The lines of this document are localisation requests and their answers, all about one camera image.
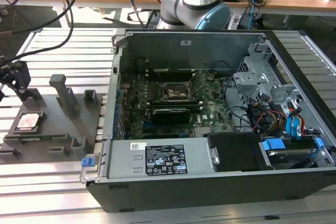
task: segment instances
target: blue latch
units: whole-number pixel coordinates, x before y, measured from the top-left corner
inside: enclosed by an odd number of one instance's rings
[[[94,157],[85,157],[82,159],[82,167],[94,167],[95,159]]]
[[[323,140],[321,139],[321,138],[319,138],[319,137],[317,137],[316,139],[315,139],[315,143],[316,143],[316,145],[317,145],[317,147],[320,149],[320,148],[322,148],[323,146],[324,146],[324,142],[323,142]]]
[[[269,138],[263,141],[263,146],[266,151],[268,150],[284,150],[286,149],[282,139],[280,138]]]

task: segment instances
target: motherboard chip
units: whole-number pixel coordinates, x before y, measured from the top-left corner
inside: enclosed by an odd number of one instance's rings
[[[154,124],[186,124],[189,119],[190,110],[187,109],[161,109],[152,112],[152,122]]]
[[[163,92],[169,100],[184,100],[191,97],[189,86],[185,82],[164,83]]]

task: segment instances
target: warning label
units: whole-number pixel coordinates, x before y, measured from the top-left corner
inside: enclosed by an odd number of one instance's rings
[[[172,175],[187,174],[184,146],[146,146],[146,174]]]

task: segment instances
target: barcode sticker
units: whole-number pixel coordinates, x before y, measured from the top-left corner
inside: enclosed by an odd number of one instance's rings
[[[131,143],[131,150],[144,150],[146,143]]]

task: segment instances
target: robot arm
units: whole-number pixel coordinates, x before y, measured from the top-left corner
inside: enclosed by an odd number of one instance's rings
[[[158,29],[221,29],[230,17],[222,0],[162,0]]]

